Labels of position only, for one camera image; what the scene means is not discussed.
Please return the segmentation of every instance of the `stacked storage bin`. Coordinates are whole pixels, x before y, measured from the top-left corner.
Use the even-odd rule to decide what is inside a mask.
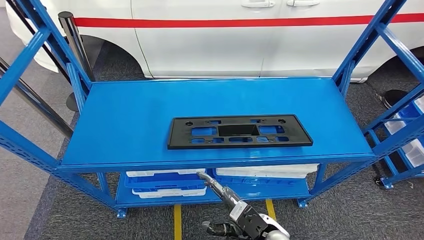
[[[400,110],[393,118],[416,118],[424,113],[424,96],[411,102],[408,106]],[[401,128],[405,127],[409,121],[389,121],[384,125],[387,131],[393,135]],[[424,164],[424,136],[421,136],[402,147],[402,151],[407,159],[406,165],[415,168]]]
[[[285,185],[291,180],[304,179],[308,173],[317,171],[318,164],[275,166],[245,166],[215,168],[218,182],[259,185]]]
[[[127,171],[125,187],[142,199],[202,196],[206,194],[204,181],[197,176],[201,169]]]

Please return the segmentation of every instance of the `robotic arm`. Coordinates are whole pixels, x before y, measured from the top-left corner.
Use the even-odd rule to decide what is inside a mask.
[[[231,188],[223,187],[205,172],[198,172],[200,179],[210,187],[224,202],[230,211],[229,223],[210,223],[205,221],[202,227],[214,236],[227,237],[227,240],[289,240],[289,233],[274,219],[266,214],[258,213],[252,206],[243,201]]]

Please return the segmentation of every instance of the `door handle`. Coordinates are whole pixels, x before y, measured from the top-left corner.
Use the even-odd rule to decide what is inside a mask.
[[[315,6],[320,4],[318,0],[289,0],[287,5],[290,7]]]
[[[272,8],[275,4],[271,0],[245,0],[241,3],[245,8]]]

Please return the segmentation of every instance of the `white car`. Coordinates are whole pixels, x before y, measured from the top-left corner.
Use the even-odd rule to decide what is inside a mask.
[[[72,12],[81,35],[119,46],[155,79],[331,76],[383,1],[41,0],[61,31],[58,13]],[[6,9],[27,44],[31,34]],[[409,49],[424,46],[423,0],[408,0],[390,29]],[[394,56],[378,39],[352,81]],[[57,72],[44,50],[35,60]]]

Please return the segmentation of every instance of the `white plastic bin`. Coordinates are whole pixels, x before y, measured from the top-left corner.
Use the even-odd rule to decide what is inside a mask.
[[[396,113],[393,116],[394,119],[400,119],[399,114]],[[404,121],[388,121],[384,123],[384,126],[387,128],[388,132],[393,135],[401,128],[405,127],[407,124]]]
[[[258,178],[304,179],[308,173],[317,171],[318,164],[243,166],[216,168],[216,175]]]
[[[189,197],[189,196],[203,196],[206,194],[207,187],[203,189],[190,189],[190,190],[181,190],[181,189],[159,189],[158,191],[148,191],[148,192],[136,192],[132,190],[132,194],[138,195],[141,199],[152,199],[152,198],[162,198],[162,197]]]
[[[394,119],[399,119],[399,115],[395,114]],[[391,135],[395,134],[401,128],[406,126],[404,121],[388,121],[385,124],[385,127]],[[411,141],[402,147],[403,152],[406,155],[406,158],[409,160],[412,166],[417,167],[424,164],[424,147],[418,139]]]
[[[178,173],[178,174],[196,174],[197,172],[205,172],[206,168],[198,169],[177,169],[177,170],[152,170],[152,171],[127,171],[126,175],[130,178],[134,177],[151,177],[155,174],[168,174],[168,173]]]
[[[412,166],[417,167],[424,164],[424,147],[418,139],[403,146],[402,150]]]
[[[424,113],[424,96],[415,99],[416,106],[421,110],[421,113]]]

